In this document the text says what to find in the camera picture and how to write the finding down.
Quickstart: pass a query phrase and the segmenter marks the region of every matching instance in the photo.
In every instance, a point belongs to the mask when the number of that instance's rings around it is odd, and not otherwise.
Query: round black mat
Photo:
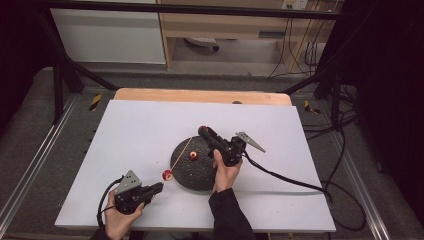
[[[171,167],[180,156],[190,138],[181,142],[171,156]],[[197,160],[189,158],[190,152],[197,153]],[[213,168],[213,159],[208,156],[207,143],[199,136],[193,137],[184,150],[180,160],[172,170],[174,178],[184,187],[194,191],[210,191],[215,183],[216,168]]]

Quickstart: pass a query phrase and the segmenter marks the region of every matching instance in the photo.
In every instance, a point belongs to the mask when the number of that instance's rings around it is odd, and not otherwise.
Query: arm
[[[109,192],[106,205],[105,218],[106,225],[99,228],[91,240],[120,240],[130,230],[132,223],[143,214],[144,203],[141,203],[135,212],[125,215],[116,210],[115,190]]]
[[[214,151],[214,158],[218,170],[215,177],[214,193],[209,199],[209,205],[215,218],[214,238],[220,240],[256,239],[232,189],[242,161],[233,167],[226,167],[218,150]]]

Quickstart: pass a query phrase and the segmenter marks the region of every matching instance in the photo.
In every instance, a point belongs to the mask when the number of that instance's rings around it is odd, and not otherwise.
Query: white table
[[[227,139],[245,131],[267,150],[262,153],[248,145],[246,150],[256,162],[286,177],[320,185],[295,107],[112,100],[56,226],[96,228],[100,198],[113,180],[133,170],[143,185],[162,181],[161,174],[170,168],[175,147],[197,136],[201,125]],[[255,232],[335,231],[321,192],[283,182],[248,161],[244,161],[233,188]],[[188,190],[175,179],[165,182],[163,192],[143,211],[133,229],[210,230],[210,194]]]

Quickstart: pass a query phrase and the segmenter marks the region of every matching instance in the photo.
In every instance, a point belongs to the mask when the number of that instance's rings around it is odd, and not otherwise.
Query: black sleeve
[[[214,192],[209,205],[215,218],[214,239],[256,239],[252,227],[237,202],[233,189]]]
[[[106,235],[105,227],[101,227],[97,229],[90,240],[110,240],[110,238]]]

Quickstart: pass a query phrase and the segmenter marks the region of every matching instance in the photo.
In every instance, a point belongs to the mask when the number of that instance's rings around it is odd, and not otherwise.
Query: person's left hand
[[[109,192],[106,208],[115,206],[115,190]],[[116,208],[110,208],[105,211],[106,234],[112,240],[120,240],[130,230],[131,224],[143,215],[144,203],[141,203],[135,212],[131,215],[120,213]]]

